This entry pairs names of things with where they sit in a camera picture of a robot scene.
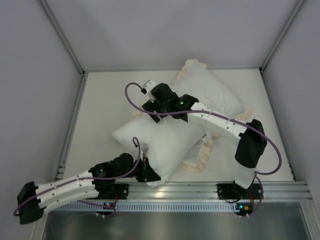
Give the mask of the white pillow insert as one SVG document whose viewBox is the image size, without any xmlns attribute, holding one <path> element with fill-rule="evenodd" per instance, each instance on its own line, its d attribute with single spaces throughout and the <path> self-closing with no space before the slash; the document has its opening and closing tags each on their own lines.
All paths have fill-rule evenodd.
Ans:
<svg viewBox="0 0 320 240">
<path fill-rule="evenodd" d="M 166 182 L 177 168 L 187 173 L 202 173 L 213 145 L 213 138 L 196 124 L 172 117 L 155 123 L 146 114 L 136 116 L 112 136 L 130 152 L 135 148 L 134 137 L 141 145 L 148 146 L 145 155 L 150 167 L 160 177 L 147 183 L 151 188 Z"/>
</svg>

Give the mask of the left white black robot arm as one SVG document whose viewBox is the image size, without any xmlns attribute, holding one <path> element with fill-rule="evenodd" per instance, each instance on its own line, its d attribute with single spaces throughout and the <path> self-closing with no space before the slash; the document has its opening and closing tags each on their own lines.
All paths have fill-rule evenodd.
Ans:
<svg viewBox="0 0 320 240">
<path fill-rule="evenodd" d="M 65 180 L 46 184 L 26 183 L 17 195 L 17 208 L 13 215 L 22 225 L 33 223 L 61 206 L 77 201 L 125 200 L 127 184 L 116 183 L 118 179 L 135 178 L 140 183 L 160 181 L 160 176 L 151 168 L 147 158 L 134 159 L 123 153 L 115 159 Z"/>
</svg>

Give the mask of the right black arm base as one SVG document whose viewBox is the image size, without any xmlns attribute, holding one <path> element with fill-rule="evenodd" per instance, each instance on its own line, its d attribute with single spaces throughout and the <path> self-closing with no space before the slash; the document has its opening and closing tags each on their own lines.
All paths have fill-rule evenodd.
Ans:
<svg viewBox="0 0 320 240">
<path fill-rule="evenodd" d="M 220 183 L 217 184 L 217 193 L 220 200 L 224 200 L 227 203 L 237 203 L 241 200 L 241 194 L 239 188 L 235 183 Z"/>
</svg>

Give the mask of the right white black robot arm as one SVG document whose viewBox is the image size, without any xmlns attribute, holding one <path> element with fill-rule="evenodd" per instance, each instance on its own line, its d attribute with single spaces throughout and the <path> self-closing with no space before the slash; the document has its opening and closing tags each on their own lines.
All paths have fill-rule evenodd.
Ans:
<svg viewBox="0 0 320 240">
<path fill-rule="evenodd" d="M 258 161 L 267 145 L 262 137 L 264 129 L 260 121 L 232 122 L 229 117 L 214 111 L 191 95 L 178 96 L 166 83 L 157 84 L 148 80 L 141 92 L 148 96 L 142 109 L 156 123 L 172 116 L 202 127 L 207 134 L 217 133 L 233 143 L 236 146 L 234 158 L 237 162 L 234 183 L 244 190 L 250 188 Z"/>
</svg>

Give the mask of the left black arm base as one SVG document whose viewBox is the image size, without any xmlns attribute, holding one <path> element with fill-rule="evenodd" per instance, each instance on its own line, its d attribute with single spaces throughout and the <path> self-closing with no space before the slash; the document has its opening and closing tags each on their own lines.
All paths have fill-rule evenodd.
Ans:
<svg viewBox="0 0 320 240">
<path fill-rule="evenodd" d="M 118 183 L 111 188 L 109 199 L 112 200 L 126 200 L 129 194 L 129 184 Z"/>
</svg>

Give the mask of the left aluminium frame post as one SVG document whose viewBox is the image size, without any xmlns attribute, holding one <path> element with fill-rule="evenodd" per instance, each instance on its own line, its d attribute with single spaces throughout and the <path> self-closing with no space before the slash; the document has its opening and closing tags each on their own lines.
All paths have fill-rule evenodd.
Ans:
<svg viewBox="0 0 320 240">
<path fill-rule="evenodd" d="M 77 71 L 81 76 L 84 76 L 86 71 L 83 69 L 80 61 L 78 60 L 70 42 L 68 41 L 63 29 L 61 28 L 60 24 L 57 21 L 57 18 L 55 17 L 55 14 L 53 13 L 52 9 L 50 8 L 49 4 L 46 0 L 37 0 L 39 3 L 41 9 L 45 13 L 46 17 L 48 18 L 50 24 L 52 25 L 54 31 L 56 32 L 59 40 L 61 41 L 64 49 L 66 50 L 68 56 L 71 58 L 73 65 L 76 67 Z"/>
</svg>

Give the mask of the aluminium frame post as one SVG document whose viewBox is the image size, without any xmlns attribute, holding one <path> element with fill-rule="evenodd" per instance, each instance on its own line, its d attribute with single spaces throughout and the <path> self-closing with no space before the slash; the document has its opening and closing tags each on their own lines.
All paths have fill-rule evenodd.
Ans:
<svg viewBox="0 0 320 240">
<path fill-rule="evenodd" d="M 64 49 L 66 50 L 68 56 L 71 58 L 73 65 L 76 67 L 77 71 L 81 76 L 84 76 L 86 71 L 83 69 L 80 61 L 78 60 L 70 42 L 68 41 L 63 29 L 61 28 L 60 24 L 57 21 L 57 18 L 55 17 L 55 14 L 53 13 L 52 9 L 50 8 L 49 4 L 46 0 L 37 0 L 39 3 L 41 9 L 45 13 L 46 17 L 48 18 L 50 24 L 52 25 L 54 31 L 56 32 L 59 40 L 61 41 Z"/>
<path fill-rule="evenodd" d="M 294 8 L 290 12 L 290 14 L 287 17 L 287 19 L 285 20 L 283 26 L 280 29 L 279 34 L 277 35 L 275 41 L 271 45 L 271 48 L 267 52 L 267 55 L 264 58 L 261 66 L 259 67 L 259 72 L 260 72 L 261 75 L 266 70 L 266 68 L 269 65 L 270 61 L 272 60 L 272 58 L 276 54 L 278 48 L 280 47 L 280 45 L 284 41 L 284 39 L 285 39 L 286 35 L 288 34 L 290 28 L 293 26 L 296 18 L 298 17 L 299 13 L 301 12 L 301 10 L 303 9 L 304 5 L 307 2 L 308 2 L 307 0 L 297 0 L 296 1 L 295 5 L 294 5 Z"/>
</svg>

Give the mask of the aluminium mounting rail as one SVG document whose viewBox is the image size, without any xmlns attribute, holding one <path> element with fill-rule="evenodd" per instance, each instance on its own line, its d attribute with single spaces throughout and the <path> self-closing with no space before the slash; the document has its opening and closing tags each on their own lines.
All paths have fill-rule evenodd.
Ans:
<svg viewBox="0 0 320 240">
<path fill-rule="evenodd" d="M 241 190 L 230 182 L 167 182 L 151 188 L 142 182 L 117 182 L 114 190 L 120 199 L 128 201 L 222 201 L 260 197 L 269 202 L 300 202 L 313 199 L 308 185 L 298 181 L 255 182 Z"/>
</svg>

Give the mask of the right aluminium frame post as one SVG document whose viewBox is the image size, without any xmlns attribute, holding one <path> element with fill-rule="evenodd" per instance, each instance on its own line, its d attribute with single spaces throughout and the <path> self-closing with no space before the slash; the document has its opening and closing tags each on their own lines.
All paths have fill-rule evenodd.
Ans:
<svg viewBox="0 0 320 240">
<path fill-rule="evenodd" d="M 259 72 L 260 72 L 261 75 L 266 70 L 266 68 L 269 65 L 270 61 L 272 60 L 272 58 L 276 54 L 278 48 L 280 47 L 280 45 L 284 41 L 284 39 L 285 39 L 286 35 L 288 34 L 290 28 L 293 26 L 296 18 L 298 17 L 299 13 L 301 12 L 301 10 L 303 9 L 304 5 L 307 2 L 308 2 L 307 0 L 297 0 L 296 1 L 295 5 L 294 5 L 294 8 L 290 12 L 290 14 L 287 17 L 287 19 L 285 20 L 283 26 L 280 29 L 279 34 L 277 35 L 275 41 L 271 45 L 271 48 L 267 52 L 267 55 L 264 58 L 261 66 L 259 67 Z"/>
</svg>

